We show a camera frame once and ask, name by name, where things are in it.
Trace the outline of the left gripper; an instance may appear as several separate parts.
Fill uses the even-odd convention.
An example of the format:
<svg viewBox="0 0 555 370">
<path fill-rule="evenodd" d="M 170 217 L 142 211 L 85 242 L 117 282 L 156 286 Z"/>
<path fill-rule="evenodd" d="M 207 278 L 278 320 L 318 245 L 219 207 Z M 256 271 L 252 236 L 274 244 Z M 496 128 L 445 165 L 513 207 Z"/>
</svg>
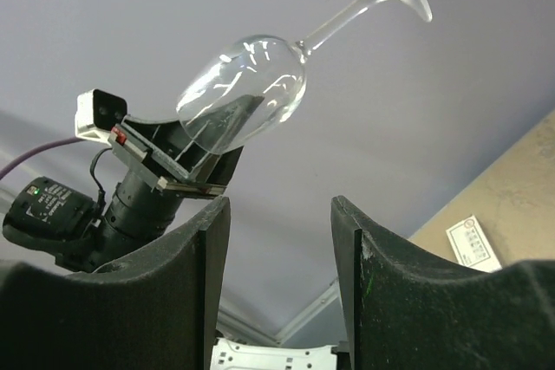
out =
<svg viewBox="0 0 555 370">
<path fill-rule="evenodd" d="M 244 150 L 231 151 L 231 144 L 262 101 L 242 96 L 194 120 L 124 120 L 112 128 L 108 143 L 151 190 L 177 198 L 216 198 L 231 182 Z"/>
</svg>

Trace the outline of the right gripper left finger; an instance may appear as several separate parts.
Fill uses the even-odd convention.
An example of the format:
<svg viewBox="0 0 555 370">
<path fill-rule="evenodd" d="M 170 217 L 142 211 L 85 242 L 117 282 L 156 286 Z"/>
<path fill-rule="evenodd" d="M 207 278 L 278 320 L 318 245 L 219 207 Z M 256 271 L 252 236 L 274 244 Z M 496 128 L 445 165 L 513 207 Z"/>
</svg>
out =
<svg viewBox="0 0 555 370">
<path fill-rule="evenodd" d="M 93 273 L 1 263 L 4 369 L 207 369 L 230 201 Z"/>
</svg>

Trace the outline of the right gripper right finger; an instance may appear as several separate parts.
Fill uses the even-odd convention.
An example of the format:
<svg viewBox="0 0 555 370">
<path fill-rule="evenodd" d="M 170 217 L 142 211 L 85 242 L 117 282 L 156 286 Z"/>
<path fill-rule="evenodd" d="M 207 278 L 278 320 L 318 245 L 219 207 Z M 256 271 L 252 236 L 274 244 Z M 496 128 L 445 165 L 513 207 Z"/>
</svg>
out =
<svg viewBox="0 0 555 370">
<path fill-rule="evenodd" d="M 343 196 L 331 201 L 330 225 L 354 369 L 553 368 L 553 261 L 470 269 Z"/>
</svg>

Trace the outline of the clear wine glass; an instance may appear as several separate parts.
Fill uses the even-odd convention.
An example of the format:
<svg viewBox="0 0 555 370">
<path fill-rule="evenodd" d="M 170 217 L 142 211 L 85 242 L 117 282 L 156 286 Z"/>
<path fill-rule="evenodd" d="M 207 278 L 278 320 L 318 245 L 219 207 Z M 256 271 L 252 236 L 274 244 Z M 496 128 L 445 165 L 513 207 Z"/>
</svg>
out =
<svg viewBox="0 0 555 370">
<path fill-rule="evenodd" d="M 221 49 L 183 91 L 176 104 L 178 119 L 194 120 L 242 96 L 262 98 L 231 151 L 285 123 L 304 97 L 307 61 L 339 30 L 388 1 L 405 4 L 425 23 L 433 19 L 428 0 L 353 0 L 303 39 L 288 41 L 267 34 L 243 37 Z"/>
</svg>

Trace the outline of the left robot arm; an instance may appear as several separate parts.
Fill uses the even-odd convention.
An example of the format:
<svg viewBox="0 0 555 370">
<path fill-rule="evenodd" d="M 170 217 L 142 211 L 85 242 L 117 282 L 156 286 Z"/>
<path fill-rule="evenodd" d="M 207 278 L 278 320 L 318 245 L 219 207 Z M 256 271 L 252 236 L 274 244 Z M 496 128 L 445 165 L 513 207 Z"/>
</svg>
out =
<svg viewBox="0 0 555 370">
<path fill-rule="evenodd" d="M 93 89 L 77 98 L 75 140 L 106 143 L 127 167 L 110 200 L 91 198 L 48 177 L 32 180 L 3 220 L 3 236 L 55 264 L 93 272 L 161 237 L 186 199 L 211 200 L 229 185 L 242 153 L 209 153 L 176 119 L 133 117 L 127 102 Z"/>
</svg>

